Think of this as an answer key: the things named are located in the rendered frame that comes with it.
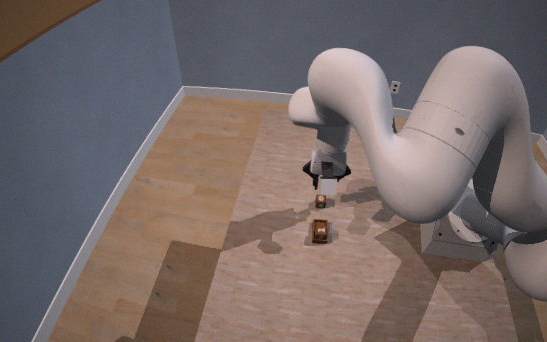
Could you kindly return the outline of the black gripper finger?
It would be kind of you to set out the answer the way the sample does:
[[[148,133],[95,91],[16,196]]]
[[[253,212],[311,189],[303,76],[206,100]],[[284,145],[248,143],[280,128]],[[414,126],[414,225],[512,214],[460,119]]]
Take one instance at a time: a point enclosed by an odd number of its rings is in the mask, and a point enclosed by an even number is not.
[[[319,175],[311,173],[310,165],[311,165],[311,161],[309,161],[305,166],[303,166],[303,172],[307,173],[310,177],[313,178],[313,186],[315,186],[315,190],[317,190]]]
[[[342,176],[334,176],[334,177],[337,177],[337,182],[339,182],[340,179],[344,178],[345,176],[347,175],[350,175],[351,174],[351,169],[348,167],[348,165],[346,164],[346,170],[345,170],[345,174],[342,175]]]

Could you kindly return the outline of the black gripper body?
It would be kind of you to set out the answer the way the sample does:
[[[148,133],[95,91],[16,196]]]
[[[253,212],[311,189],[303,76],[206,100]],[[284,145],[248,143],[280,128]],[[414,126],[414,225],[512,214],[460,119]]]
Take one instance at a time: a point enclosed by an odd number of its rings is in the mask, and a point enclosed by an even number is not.
[[[321,161],[323,161],[333,163],[334,176],[344,175],[347,164],[347,146],[343,152],[328,153],[320,149],[315,141],[310,161],[310,171],[313,174],[322,175]]]

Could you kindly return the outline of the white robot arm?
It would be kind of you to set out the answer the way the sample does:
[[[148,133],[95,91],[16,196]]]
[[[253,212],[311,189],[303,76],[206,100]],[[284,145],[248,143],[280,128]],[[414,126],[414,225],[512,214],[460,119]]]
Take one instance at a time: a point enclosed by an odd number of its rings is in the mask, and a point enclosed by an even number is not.
[[[288,113],[293,123],[313,123],[297,126],[318,130],[328,153],[346,149],[352,125],[395,214],[418,224],[448,214],[465,241],[503,245],[513,283],[547,302],[547,175],[534,159],[524,86],[503,56],[479,46],[447,53],[397,132],[381,67],[361,52],[329,49]]]

